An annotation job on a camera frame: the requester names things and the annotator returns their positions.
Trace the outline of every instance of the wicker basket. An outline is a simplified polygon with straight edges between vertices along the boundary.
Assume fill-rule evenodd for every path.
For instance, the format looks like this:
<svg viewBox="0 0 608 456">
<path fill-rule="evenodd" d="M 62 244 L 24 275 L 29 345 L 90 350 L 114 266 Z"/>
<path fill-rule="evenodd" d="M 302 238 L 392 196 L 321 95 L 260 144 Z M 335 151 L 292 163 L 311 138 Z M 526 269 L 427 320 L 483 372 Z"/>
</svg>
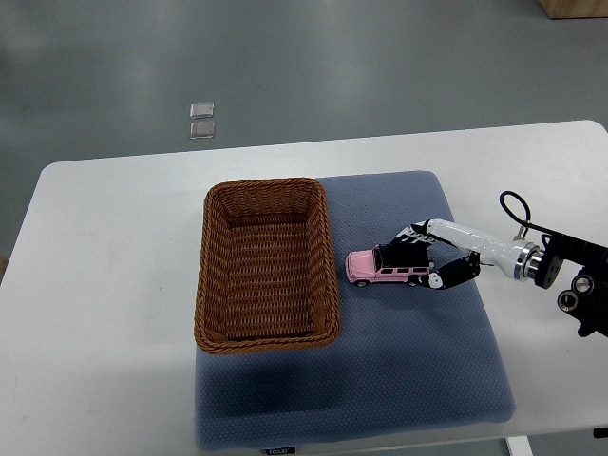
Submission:
<svg viewBox="0 0 608 456">
<path fill-rule="evenodd" d="M 224 182 L 205 199 L 195 314 L 212 354 L 322 347 L 340 331 L 323 186 L 316 180 Z"/>
</svg>

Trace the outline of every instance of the pink toy car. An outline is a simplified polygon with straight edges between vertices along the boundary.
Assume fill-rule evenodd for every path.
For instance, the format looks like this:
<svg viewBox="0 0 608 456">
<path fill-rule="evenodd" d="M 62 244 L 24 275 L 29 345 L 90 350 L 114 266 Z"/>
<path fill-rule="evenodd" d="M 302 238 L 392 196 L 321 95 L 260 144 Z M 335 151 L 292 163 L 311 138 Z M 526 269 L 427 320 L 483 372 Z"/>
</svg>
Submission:
<svg viewBox="0 0 608 456">
<path fill-rule="evenodd" d="M 404 244 L 380 244 L 346 257 L 346 276 L 357 287 L 408 283 L 409 277 L 429 274 L 432 267 L 427 249 Z"/>
</svg>

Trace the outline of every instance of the blue mat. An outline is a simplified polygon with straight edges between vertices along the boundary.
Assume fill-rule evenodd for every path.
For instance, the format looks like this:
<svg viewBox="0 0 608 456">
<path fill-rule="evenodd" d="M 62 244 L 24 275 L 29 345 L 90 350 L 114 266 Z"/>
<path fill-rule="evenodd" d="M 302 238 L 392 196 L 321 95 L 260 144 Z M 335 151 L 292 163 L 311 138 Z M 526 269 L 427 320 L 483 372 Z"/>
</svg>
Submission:
<svg viewBox="0 0 608 456">
<path fill-rule="evenodd" d="M 473 282 L 433 291 L 346 279 L 350 251 L 410 223 L 452 219 L 424 171 L 319 179 L 330 207 L 342 332 L 322 349 L 236 356 L 197 349 L 197 443 L 206 450 L 336 442 L 507 421 L 515 409 Z M 437 266 L 460 257 L 429 251 Z"/>
</svg>

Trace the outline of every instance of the robotic arm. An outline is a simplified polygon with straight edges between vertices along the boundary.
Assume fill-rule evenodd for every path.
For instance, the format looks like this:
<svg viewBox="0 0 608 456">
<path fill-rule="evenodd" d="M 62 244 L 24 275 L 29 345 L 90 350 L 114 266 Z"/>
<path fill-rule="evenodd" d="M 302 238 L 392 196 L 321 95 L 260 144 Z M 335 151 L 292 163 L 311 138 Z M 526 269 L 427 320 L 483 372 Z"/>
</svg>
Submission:
<svg viewBox="0 0 608 456">
<path fill-rule="evenodd" d="M 526 220 L 517 218 L 506 207 L 506 196 L 522 203 Z M 608 337 L 608 248 L 534 225 L 530 222 L 527 203 L 514 192 L 503 192 L 500 201 L 506 213 L 522 226 L 511 241 L 502 242 L 481 231 L 441 219 L 414 223 L 400 232 L 392 243 L 428 247 L 441 241 L 465 255 L 428 275 L 413 277 L 410 284 L 444 290 L 478 276 L 481 265 L 495 265 L 509 278 L 518 281 L 531 278 L 535 285 L 547 289 L 555 281 L 563 261 L 573 261 L 582 269 L 572 280 L 571 288 L 559 294 L 558 305 L 580 322 L 581 337 L 595 331 Z M 525 240 L 528 229 L 543 233 L 543 249 Z"/>
</svg>

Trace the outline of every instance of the black cable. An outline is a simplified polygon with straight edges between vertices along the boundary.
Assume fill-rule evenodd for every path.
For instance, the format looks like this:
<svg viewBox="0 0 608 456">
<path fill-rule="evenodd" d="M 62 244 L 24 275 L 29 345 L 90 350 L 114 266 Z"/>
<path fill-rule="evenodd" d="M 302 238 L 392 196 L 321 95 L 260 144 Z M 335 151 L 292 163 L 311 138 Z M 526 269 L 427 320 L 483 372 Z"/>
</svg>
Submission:
<svg viewBox="0 0 608 456">
<path fill-rule="evenodd" d="M 522 220 L 521 218 L 517 217 L 513 211 L 511 211 L 511 209 L 508 208 L 508 206 L 506 205 L 506 203 L 504 202 L 504 197 L 513 197 L 515 198 L 517 201 L 519 201 L 522 206 L 523 206 L 523 210 L 525 211 L 525 218 L 526 220 Z M 505 192 L 502 192 L 501 195 L 499 196 L 499 201 L 501 203 L 501 207 L 503 208 L 503 210 L 515 221 L 517 221 L 521 226 L 525 227 L 525 230 L 523 232 L 523 237 L 525 237 L 525 235 L 528 232 L 528 228 L 532 229 L 532 230 L 537 230 L 540 231 L 542 233 L 545 233 L 546 235 L 555 235 L 558 232 L 557 231 L 553 231 L 550 230 L 549 228 L 545 228 L 543 226 L 540 225 L 535 225 L 534 223 L 532 223 L 530 221 L 530 219 L 532 219 L 532 213 L 530 212 L 530 206 L 528 206 L 528 203 L 525 202 L 525 199 L 523 199 L 520 195 L 518 195 L 515 192 L 512 192 L 510 190 L 507 190 Z M 542 239 L 542 243 L 545 244 L 546 247 L 546 240 L 547 236 L 545 237 L 541 237 Z"/>
</svg>

